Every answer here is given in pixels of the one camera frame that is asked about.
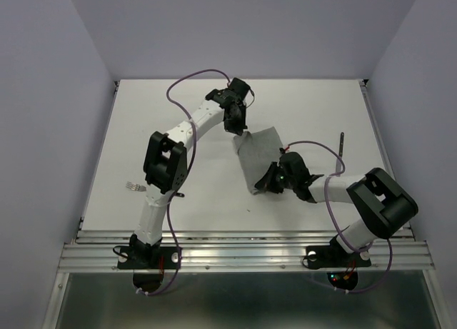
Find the grey cloth napkin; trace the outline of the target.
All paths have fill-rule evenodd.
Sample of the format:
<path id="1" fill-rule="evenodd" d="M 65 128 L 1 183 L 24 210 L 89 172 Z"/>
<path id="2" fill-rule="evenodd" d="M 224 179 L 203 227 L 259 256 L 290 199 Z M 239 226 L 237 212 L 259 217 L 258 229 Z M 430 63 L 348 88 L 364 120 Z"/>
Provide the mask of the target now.
<path id="1" fill-rule="evenodd" d="M 272 162 L 278 162 L 283 148 L 281 138 L 274 126 L 257 131 L 245 131 L 233 137 L 233 147 L 250 194 L 261 193 L 255 187 L 267 173 Z"/>

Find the black handled knife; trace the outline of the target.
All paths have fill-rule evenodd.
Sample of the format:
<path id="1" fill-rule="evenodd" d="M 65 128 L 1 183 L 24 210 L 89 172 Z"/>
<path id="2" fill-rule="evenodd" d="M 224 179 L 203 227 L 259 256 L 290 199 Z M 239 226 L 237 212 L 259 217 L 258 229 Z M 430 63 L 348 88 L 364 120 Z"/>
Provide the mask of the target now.
<path id="1" fill-rule="evenodd" d="M 335 172 L 337 172 L 337 173 L 342 172 L 341 160 L 343 158 L 344 139 L 345 139 L 345 133 L 341 132 L 340 133 L 340 139 L 339 139 L 339 145 L 338 145 L 338 158 L 336 159 L 336 170 L 335 170 Z"/>

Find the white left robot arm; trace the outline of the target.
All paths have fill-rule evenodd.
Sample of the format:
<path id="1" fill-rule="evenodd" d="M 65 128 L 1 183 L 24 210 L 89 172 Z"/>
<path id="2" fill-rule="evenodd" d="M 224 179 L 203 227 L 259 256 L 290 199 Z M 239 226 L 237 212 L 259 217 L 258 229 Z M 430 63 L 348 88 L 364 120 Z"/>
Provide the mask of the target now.
<path id="1" fill-rule="evenodd" d="M 186 119 L 164 133 L 154 132 L 149 138 L 143 165 L 146 198 L 139 226 L 129 239 L 134 259 L 142 267 L 150 268 L 158 262 L 166 210 L 194 164 L 198 140 L 221 123 L 226 132 L 237 136 L 247 130 L 248 93 L 251 87 L 234 78 L 226 88 L 210 91 L 193 113 L 178 101 L 168 99 L 184 112 Z"/>

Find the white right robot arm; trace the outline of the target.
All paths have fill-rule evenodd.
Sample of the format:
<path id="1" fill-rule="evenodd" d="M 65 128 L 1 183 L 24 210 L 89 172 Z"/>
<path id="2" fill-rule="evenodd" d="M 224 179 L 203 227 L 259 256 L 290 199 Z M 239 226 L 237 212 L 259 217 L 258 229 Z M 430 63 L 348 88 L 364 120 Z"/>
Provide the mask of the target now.
<path id="1" fill-rule="evenodd" d="M 337 265 L 346 264 L 376 239 L 390 239 L 418 214 L 417 202 L 382 168 L 359 176 L 312 174 L 297 152 L 285 153 L 271 163 L 255 189 L 276 194 L 288 189 L 302 201 L 325 203 L 337 231 L 328 256 Z M 331 203 L 353 205 L 360 218 L 342 229 Z"/>

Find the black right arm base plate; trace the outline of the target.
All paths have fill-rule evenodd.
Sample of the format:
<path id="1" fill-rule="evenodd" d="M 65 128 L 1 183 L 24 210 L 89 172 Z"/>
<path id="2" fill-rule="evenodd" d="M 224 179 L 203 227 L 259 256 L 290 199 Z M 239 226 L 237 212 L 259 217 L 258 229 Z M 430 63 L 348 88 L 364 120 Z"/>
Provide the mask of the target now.
<path id="1" fill-rule="evenodd" d="M 311 270 L 321 268 L 367 268 L 370 258 L 362 258 L 359 253 L 347 253 L 339 246 L 307 246 L 301 264 Z"/>

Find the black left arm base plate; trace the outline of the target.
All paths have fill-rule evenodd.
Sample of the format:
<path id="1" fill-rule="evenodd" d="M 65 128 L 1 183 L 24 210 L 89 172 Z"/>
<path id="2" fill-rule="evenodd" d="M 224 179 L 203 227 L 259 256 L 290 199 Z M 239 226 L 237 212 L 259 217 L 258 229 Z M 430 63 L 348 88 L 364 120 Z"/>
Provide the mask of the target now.
<path id="1" fill-rule="evenodd" d="M 177 247 L 154 248 L 152 253 L 138 253 L 129 246 L 115 246 L 117 268 L 120 270 L 175 270 L 181 267 L 181 249 Z"/>

